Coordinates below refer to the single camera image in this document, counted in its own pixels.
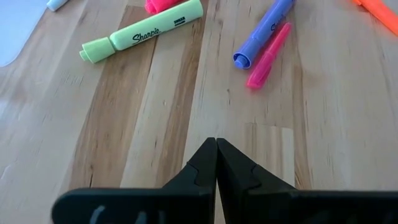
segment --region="black plastic object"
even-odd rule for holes
[[[398,192],[297,190],[214,138],[161,189],[72,190],[55,202],[53,222],[213,223],[216,177],[227,224],[398,223]]]
[[[53,206],[54,224],[213,223],[217,144],[207,139],[161,189],[77,189]]]

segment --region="wooden table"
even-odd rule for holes
[[[231,57],[273,0],[202,2],[202,19],[95,65],[81,44],[147,17],[144,1],[45,12],[0,68],[1,224],[48,223],[77,187],[160,187],[208,136],[299,189],[398,188],[397,37],[350,0],[299,0],[250,92]]]

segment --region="red highlighter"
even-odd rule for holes
[[[271,72],[272,63],[274,63],[278,52],[282,48],[291,30],[292,24],[289,22],[283,24],[280,30],[277,30],[273,38],[269,41],[269,45],[264,51],[260,61],[257,63],[250,75],[248,82],[246,83],[247,87],[257,90],[265,84]]]

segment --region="highlighter cap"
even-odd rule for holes
[[[87,42],[81,46],[83,50],[80,51],[80,57],[84,61],[89,60],[92,63],[99,62],[115,53],[115,49],[107,37]]]
[[[248,69],[252,65],[252,60],[261,49],[261,43],[257,39],[248,39],[243,46],[233,55],[234,64],[237,68]]]

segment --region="green highlighter cap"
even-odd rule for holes
[[[203,15],[200,0],[189,0],[173,8],[151,16],[120,29],[111,36],[93,40],[83,44],[80,56],[84,61],[92,63],[114,54],[116,50],[124,50],[133,45],[155,37],[163,32],[184,25]]]
[[[81,46],[83,47],[83,50],[80,51],[81,58],[84,61],[90,60],[92,63],[99,62],[116,52],[107,37],[92,40]]]

